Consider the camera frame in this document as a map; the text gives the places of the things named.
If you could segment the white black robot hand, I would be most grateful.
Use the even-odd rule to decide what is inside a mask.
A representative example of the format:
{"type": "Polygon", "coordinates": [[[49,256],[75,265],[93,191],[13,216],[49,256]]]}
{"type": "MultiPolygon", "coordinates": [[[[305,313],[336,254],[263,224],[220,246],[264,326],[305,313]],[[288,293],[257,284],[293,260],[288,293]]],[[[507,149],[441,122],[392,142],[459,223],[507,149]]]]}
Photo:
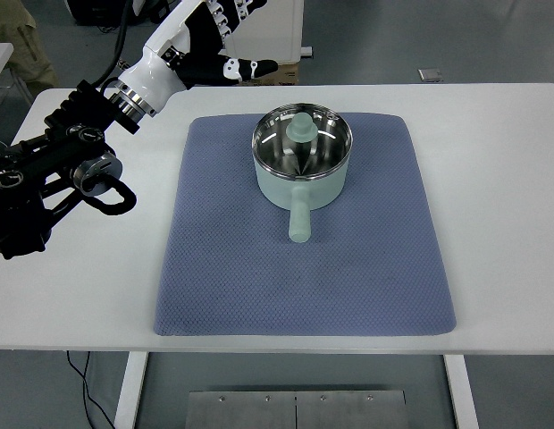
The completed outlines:
{"type": "Polygon", "coordinates": [[[226,38],[264,1],[182,1],[124,71],[111,101],[130,116],[153,116],[194,86],[229,87],[278,70],[274,60],[229,57],[226,38]]]}

